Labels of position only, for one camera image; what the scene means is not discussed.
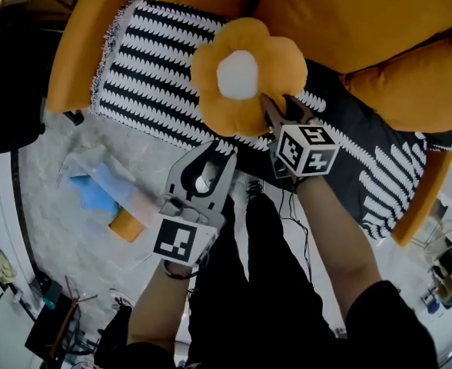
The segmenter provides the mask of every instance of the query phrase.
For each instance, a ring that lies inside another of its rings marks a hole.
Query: blue object
[[[53,281],[48,288],[48,291],[43,296],[43,301],[47,305],[47,308],[51,311],[53,311],[55,309],[55,306],[57,306],[60,294],[62,294],[62,286],[56,281]]]
[[[106,211],[113,218],[118,214],[118,203],[89,175],[73,176],[69,181],[81,194],[81,206],[90,211]]]
[[[438,302],[436,298],[433,298],[433,300],[430,301],[429,304],[427,304],[427,313],[435,314],[439,308],[440,308],[440,302]]]

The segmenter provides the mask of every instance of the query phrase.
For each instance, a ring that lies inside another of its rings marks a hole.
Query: white floor
[[[85,233],[78,228],[74,212],[74,198],[61,195],[56,185],[58,171],[65,156],[74,150],[103,144],[136,177],[137,183],[152,195],[162,194],[168,170],[184,151],[142,132],[132,130],[114,121],[86,116],[79,127],[62,115],[47,113],[47,131],[34,144],[19,152],[22,200],[28,233],[38,266],[55,280],[63,283],[67,275],[82,294],[99,294],[98,299],[81,304],[83,324],[89,334],[96,335],[113,317],[109,288],[117,288],[138,299],[148,283],[158,259],[150,257],[130,271],[112,267],[108,259],[97,257],[81,240]],[[241,191],[238,184],[236,192]],[[277,206],[281,203],[281,191],[265,185],[265,192]],[[245,200],[237,196],[237,241],[241,259],[245,263],[247,235],[244,228]],[[287,195],[282,215],[287,215]],[[303,215],[297,203],[297,216]],[[291,221],[284,221],[284,235],[301,265],[304,261],[304,234]],[[421,320],[432,328],[439,351],[445,352],[452,344],[452,325],[448,326],[450,314],[428,318],[420,296],[431,286],[429,266],[420,249],[410,245],[399,248],[391,239],[372,241],[374,253],[382,276],[401,289],[404,300],[416,311]],[[334,298],[327,273],[310,240],[311,264],[315,290],[324,300],[324,317],[335,329],[343,327],[337,302]],[[178,340],[189,342],[188,316],[184,314]]]

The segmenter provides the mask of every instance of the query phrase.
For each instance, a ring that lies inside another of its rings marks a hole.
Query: leg
[[[284,239],[281,216],[274,202],[260,193],[248,202],[247,207],[248,268],[250,282],[256,285],[285,284],[287,280],[300,288],[310,289],[303,268]]]
[[[121,305],[117,314],[107,325],[96,349],[95,363],[99,367],[113,367],[116,350],[127,345],[128,321],[132,308]]]
[[[316,327],[334,337],[322,317],[322,300],[285,241],[281,217],[267,195],[260,193],[249,201],[246,222],[256,328],[262,330],[266,324],[263,332],[303,335]],[[292,348],[292,338],[288,339]],[[297,342],[307,343],[303,338]]]
[[[234,202],[229,197],[223,215],[226,225],[212,246],[209,261],[198,274],[189,299],[188,330],[192,343],[188,364],[216,364],[224,355],[224,346],[231,346],[231,341],[235,347],[243,344],[248,282],[234,240]]]

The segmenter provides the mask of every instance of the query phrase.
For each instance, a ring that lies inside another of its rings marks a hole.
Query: orange piece
[[[144,225],[124,208],[120,210],[109,227],[116,235],[128,243],[135,241],[144,230]]]

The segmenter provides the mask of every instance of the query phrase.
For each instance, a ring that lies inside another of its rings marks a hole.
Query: black sleeve
[[[111,369],[123,367],[139,369],[176,369],[173,355],[163,347],[151,343],[133,343],[121,348],[115,355]]]
[[[356,362],[438,368],[433,339],[389,281],[361,294],[347,314],[346,327]]]

